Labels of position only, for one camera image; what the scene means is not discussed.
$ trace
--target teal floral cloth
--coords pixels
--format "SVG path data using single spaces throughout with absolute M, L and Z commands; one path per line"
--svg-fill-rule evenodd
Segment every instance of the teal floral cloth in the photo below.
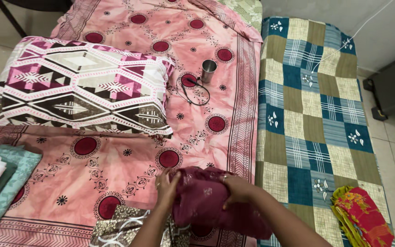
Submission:
M 23 146 L 0 145 L 1 160 L 18 166 L 13 176 L 0 193 L 0 219 L 5 214 L 18 191 L 30 177 L 31 172 L 42 159 L 42 154 L 31 153 Z

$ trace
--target black cable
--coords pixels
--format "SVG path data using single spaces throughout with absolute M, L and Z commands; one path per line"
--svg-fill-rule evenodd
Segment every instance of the black cable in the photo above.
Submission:
M 208 89 L 206 89 L 204 86 L 200 85 L 199 83 L 193 81 L 193 80 L 190 79 L 190 78 L 187 78 L 187 81 L 193 83 L 196 87 L 205 89 L 205 91 L 207 91 L 207 93 L 208 93 L 208 100 L 207 100 L 204 104 L 196 104 L 196 103 L 194 103 L 193 101 L 190 100 L 190 98 L 189 98 L 188 95 L 187 95 L 187 91 L 185 90 L 184 84 L 181 82 L 181 87 L 182 87 L 182 90 L 184 90 L 185 97 L 187 97 L 187 99 L 186 99 L 187 102 L 188 102 L 189 104 L 194 104 L 194 105 L 197 105 L 197 106 L 206 105 L 206 104 L 210 101 L 210 92 L 208 91 Z

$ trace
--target patterned pillowcase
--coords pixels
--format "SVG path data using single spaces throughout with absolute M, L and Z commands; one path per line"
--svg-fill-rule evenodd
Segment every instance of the patterned pillowcase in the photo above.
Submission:
M 168 57 L 26 37 L 0 76 L 0 126 L 171 136 L 165 92 L 174 67 Z

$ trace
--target human hand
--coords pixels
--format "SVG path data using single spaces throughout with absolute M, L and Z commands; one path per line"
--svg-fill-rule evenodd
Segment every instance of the human hand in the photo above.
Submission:
M 176 197 L 176 186 L 181 178 L 181 173 L 178 171 L 175 177 L 173 177 L 172 182 L 170 182 L 168 174 L 171 170 L 172 168 L 165 169 L 162 174 L 156 176 L 155 179 L 155 186 L 158 191 L 158 199 L 155 207 L 162 207 L 165 210 L 171 209 Z
M 220 181 L 225 184 L 231 192 L 231 196 L 226 200 L 223 205 L 223 210 L 236 202 L 247 203 L 251 199 L 252 192 L 257 188 L 255 185 L 250 184 L 246 179 L 231 174 L 221 176 Z

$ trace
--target maroon fabric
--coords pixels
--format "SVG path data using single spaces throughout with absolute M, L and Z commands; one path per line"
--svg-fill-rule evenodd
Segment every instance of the maroon fabric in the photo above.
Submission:
M 202 170 L 196 166 L 178 169 L 181 179 L 176 188 L 172 215 L 180 227 L 188 224 L 219 227 L 257 239 L 269 239 L 270 227 L 260 213 L 248 203 L 231 204 L 227 210 L 222 206 L 230 196 L 228 188 L 219 181 L 227 173 L 215 167 Z

